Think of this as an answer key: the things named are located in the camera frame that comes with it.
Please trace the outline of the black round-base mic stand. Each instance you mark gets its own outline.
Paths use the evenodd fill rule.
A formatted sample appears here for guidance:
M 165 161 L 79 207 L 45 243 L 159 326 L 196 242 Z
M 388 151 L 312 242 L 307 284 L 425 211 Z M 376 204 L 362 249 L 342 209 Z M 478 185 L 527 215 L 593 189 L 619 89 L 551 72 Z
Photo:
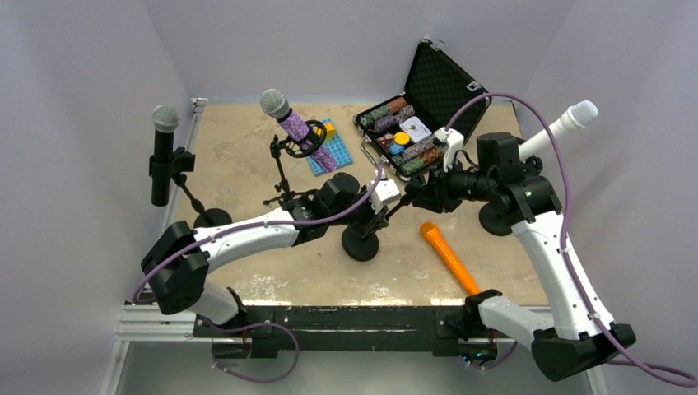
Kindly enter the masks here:
M 406 193 L 402 193 L 401 198 L 397 202 L 390 203 L 386 218 L 390 218 L 402 207 L 410 204 Z M 367 262 L 373 259 L 379 252 L 379 237 L 378 231 L 369 236 L 359 235 L 349 225 L 342 232 L 342 247 L 345 253 L 352 259 L 358 262 Z

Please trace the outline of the orange microphone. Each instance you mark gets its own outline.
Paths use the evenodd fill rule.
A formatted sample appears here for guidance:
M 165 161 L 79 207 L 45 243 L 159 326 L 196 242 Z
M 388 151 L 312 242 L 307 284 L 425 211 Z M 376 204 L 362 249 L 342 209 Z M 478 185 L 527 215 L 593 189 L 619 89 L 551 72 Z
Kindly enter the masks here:
M 469 295 L 479 294 L 480 287 L 444 239 L 440 229 L 433 222 L 427 221 L 420 226 L 420 232 L 422 238 L 435 250 L 459 285 Z

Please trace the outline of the purple glitter microphone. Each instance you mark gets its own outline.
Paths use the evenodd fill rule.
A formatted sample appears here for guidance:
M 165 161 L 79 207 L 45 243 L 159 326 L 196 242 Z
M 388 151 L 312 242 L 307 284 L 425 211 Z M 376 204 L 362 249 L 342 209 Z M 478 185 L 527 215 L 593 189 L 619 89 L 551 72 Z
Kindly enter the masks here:
M 290 106 L 288 99 L 277 89 L 267 89 L 260 98 L 262 111 L 275 119 L 304 153 L 309 152 L 315 163 L 325 172 L 333 172 L 337 162 L 324 145 L 323 139 Z

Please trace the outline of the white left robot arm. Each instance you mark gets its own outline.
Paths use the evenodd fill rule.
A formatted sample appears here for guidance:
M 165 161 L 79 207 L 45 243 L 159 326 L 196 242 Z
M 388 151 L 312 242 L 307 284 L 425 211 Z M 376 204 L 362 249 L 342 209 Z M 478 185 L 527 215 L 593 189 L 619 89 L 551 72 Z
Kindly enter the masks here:
M 224 336 L 236 336 L 244 329 L 244 305 L 234 290 L 209 281 L 209 274 L 241 258 L 322 238 L 338 225 L 345 228 L 344 240 L 357 249 L 346 253 L 370 260 L 374 232 L 386 225 L 388 205 L 399 198 L 395 181 L 382 174 L 361 187 L 353 176 L 340 173 L 321 188 L 246 221 L 195 229 L 175 222 L 142 260 L 143 284 L 162 314 L 193 312 Z

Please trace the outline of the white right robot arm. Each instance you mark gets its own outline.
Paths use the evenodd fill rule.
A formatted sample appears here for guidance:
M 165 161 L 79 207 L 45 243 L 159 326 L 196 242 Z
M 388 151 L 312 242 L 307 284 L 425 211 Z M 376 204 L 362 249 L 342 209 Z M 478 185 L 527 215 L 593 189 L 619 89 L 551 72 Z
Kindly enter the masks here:
M 565 219 L 551 183 L 537 162 L 519 155 L 520 140 L 507 132 L 477 139 L 477 163 L 464 168 L 456 155 L 463 136 L 441 128 L 432 137 L 443 152 L 441 167 L 427 179 L 415 178 L 407 191 L 413 205 L 437 213 L 451 212 L 461 202 L 481 202 L 492 209 L 523 245 L 551 309 L 542 318 L 508 300 L 499 291 L 470 294 L 459 318 L 449 326 L 463 337 L 497 331 L 528 348 L 539 370 L 557 382 L 610 361 L 620 346 L 636 337 L 618 323 L 597 297 L 563 229 Z

